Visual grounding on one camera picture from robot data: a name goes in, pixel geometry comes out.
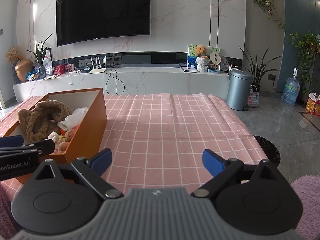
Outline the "white wifi router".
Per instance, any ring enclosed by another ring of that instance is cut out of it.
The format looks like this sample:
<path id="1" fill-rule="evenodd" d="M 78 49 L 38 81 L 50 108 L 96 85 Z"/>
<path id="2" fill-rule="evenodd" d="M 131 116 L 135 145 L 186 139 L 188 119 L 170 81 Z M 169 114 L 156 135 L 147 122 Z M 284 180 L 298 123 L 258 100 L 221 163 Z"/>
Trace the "white wifi router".
<path id="1" fill-rule="evenodd" d="M 92 68 L 89 71 L 89 74 L 98 74 L 106 71 L 106 65 L 102 64 L 100 57 L 96 56 L 95 59 L 91 58 Z"/>

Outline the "red gift box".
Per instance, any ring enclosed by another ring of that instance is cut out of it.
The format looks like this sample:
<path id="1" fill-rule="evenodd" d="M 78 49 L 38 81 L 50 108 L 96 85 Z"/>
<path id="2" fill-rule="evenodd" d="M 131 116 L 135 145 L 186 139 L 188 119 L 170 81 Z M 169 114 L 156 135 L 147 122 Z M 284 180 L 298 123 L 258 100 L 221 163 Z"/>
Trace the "red gift box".
<path id="1" fill-rule="evenodd" d="M 60 65 L 53 67 L 53 74 L 54 75 L 61 75 L 64 72 L 65 72 L 65 65 L 64 64 L 60 64 Z"/>

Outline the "blue water jug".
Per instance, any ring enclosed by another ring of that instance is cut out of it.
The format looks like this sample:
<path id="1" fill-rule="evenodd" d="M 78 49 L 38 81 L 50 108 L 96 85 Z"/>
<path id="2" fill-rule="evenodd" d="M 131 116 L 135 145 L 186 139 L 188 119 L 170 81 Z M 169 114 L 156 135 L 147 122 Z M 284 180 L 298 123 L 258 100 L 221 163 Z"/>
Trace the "blue water jug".
<path id="1" fill-rule="evenodd" d="M 300 84 L 297 79 L 298 69 L 294 68 L 293 77 L 288 78 L 285 83 L 281 101 L 289 106 L 296 104 L 297 96 L 300 91 Z"/>

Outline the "pink white fluffy yarn toy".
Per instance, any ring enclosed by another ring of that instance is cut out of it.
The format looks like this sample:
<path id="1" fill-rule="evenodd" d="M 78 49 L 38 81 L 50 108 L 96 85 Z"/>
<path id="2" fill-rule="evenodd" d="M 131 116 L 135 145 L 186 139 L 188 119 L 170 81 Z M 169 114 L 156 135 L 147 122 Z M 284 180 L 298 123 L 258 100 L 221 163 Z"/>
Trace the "pink white fluffy yarn toy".
<path id="1" fill-rule="evenodd" d="M 59 135 L 58 133 L 52 131 L 50 135 L 48 136 L 47 139 L 50 139 L 54 142 L 55 144 L 55 151 L 59 150 L 59 145 L 63 142 L 65 142 L 65 136 L 64 135 Z"/>

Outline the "purple fluffy rug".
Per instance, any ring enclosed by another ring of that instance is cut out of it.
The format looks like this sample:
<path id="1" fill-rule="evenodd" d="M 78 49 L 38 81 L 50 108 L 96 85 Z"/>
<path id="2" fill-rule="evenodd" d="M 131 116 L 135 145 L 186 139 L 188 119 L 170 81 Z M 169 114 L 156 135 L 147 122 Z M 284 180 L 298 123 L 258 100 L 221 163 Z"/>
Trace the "purple fluffy rug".
<path id="1" fill-rule="evenodd" d="M 303 204 L 296 231 L 304 239 L 319 239 L 319 176 L 302 176 L 291 186 Z"/>

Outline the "brown knitted hat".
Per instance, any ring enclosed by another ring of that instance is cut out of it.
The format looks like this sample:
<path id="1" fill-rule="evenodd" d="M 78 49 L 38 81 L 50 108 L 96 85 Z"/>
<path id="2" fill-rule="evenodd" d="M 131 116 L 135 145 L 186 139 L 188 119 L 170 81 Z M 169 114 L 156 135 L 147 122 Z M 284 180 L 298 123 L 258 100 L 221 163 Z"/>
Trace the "brown knitted hat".
<path id="1" fill-rule="evenodd" d="M 41 101 L 32 109 L 18 111 L 18 121 L 30 142 L 39 142 L 55 132 L 61 134 L 58 123 L 72 114 L 72 110 L 57 100 Z"/>

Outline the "white plastic bag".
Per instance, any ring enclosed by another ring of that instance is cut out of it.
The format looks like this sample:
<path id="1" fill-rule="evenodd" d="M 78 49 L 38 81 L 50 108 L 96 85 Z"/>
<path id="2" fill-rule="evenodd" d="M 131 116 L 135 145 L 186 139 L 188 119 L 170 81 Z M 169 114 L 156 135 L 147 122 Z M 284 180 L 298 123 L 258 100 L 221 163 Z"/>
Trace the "white plastic bag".
<path id="1" fill-rule="evenodd" d="M 77 108 L 71 115 L 65 117 L 64 120 L 57 123 L 57 126 L 64 131 L 79 125 L 88 111 L 87 107 Z"/>

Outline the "black round stool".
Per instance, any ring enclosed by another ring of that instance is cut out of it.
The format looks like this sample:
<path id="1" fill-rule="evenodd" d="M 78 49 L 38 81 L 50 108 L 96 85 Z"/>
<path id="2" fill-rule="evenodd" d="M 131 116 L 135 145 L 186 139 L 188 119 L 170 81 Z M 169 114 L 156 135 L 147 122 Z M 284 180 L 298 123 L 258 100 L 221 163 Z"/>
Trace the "black round stool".
<path id="1" fill-rule="evenodd" d="M 276 148 L 276 146 L 267 140 L 266 138 L 260 137 L 255 135 L 254 136 L 260 147 L 263 149 L 264 153 L 266 154 L 267 158 L 276 166 L 278 167 L 280 164 L 280 152 Z"/>

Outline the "golden round vase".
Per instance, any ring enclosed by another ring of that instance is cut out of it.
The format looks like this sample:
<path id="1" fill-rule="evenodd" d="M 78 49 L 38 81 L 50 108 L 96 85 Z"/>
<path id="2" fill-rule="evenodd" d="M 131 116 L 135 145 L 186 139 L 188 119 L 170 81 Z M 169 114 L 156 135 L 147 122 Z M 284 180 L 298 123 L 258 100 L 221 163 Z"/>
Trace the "golden round vase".
<path id="1" fill-rule="evenodd" d="M 15 66 L 17 77 L 21 82 L 25 82 L 27 80 L 26 75 L 27 73 L 32 72 L 32 69 L 33 64 L 30 59 L 19 60 Z"/>

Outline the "pink ball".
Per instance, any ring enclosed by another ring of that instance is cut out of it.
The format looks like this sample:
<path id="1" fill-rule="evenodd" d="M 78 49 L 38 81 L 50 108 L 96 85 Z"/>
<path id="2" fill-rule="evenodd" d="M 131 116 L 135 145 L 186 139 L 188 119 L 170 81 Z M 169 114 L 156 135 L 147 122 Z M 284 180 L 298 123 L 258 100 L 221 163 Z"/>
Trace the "pink ball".
<path id="1" fill-rule="evenodd" d="M 55 145 L 55 150 L 54 153 L 65 153 L 65 151 L 67 150 L 68 146 L 69 146 L 70 142 L 61 142 L 58 145 Z"/>

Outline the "white marble TV console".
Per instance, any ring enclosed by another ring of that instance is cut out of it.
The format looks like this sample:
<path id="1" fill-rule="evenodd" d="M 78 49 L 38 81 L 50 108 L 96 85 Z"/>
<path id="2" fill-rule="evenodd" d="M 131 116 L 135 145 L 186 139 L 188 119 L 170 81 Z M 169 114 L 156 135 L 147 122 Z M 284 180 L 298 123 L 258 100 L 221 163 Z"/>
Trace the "white marble TV console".
<path id="1" fill-rule="evenodd" d="M 54 79 L 13 85 L 18 102 L 65 90 L 102 88 L 104 94 L 213 94 L 226 99 L 226 73 L 186 73 L 180 67 L 119 67 L 98 74 L 62 74 Z"/>

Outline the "green picture board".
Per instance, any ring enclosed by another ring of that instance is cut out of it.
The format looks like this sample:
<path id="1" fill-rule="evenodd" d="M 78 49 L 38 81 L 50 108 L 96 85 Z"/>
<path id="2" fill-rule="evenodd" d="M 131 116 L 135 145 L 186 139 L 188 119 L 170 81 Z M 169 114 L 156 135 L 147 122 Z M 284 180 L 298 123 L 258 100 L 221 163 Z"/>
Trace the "green picture board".
<path id="1" fill-rule="evenodd" d="M 220 53 L 220 47 L 210 47 L 204 45 L 189 44 L 188 45 L 188 57 L 187 66 L 197 67 L 196 58 L 206 56 L 209 58 L 212 52 Z"/>

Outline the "small woven basket bag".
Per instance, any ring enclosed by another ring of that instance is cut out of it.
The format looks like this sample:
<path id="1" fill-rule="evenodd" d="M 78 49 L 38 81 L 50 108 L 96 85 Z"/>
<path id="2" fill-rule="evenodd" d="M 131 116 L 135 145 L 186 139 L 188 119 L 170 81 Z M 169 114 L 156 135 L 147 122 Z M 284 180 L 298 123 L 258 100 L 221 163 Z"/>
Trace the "small woven basket bag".
<path id="1" fill-rule="evenodd" d="M 250 86 L 247 104 L 250 108 L 255 108 L 259 106 L 259 92 L 254 84 Z"/>

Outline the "grey metal trash bin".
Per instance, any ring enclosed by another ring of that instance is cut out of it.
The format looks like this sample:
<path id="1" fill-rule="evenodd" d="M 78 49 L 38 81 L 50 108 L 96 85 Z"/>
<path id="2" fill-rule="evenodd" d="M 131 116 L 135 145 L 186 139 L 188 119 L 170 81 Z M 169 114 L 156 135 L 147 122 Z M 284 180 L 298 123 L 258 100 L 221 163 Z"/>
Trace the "grey metal trash bin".
<path id="1" fill-rule="evenodd" d="M 228 75 L 230 82 L 227 93 L 227 105 L 236 111 L 243 111 L 247 107 L 250 87 L 253 81 L 252 74 L 233 69 Z"/>

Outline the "teddy bear in white pot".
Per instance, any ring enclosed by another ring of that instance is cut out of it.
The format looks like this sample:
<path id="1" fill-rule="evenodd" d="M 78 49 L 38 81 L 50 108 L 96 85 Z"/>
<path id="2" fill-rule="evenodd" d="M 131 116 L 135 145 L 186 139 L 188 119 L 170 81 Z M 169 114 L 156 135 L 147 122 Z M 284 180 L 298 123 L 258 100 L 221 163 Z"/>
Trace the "teddy bear in white pot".
<path id="1" fill-rule="evenodd" d="M 209 57 L 206 55 L 206 48 L 205 46 L 196 46 L 195 47 L 195 55 L 196 55 L 196 64 L 197 64 L 197 71 L 206 73 L 209 64 Z"/>

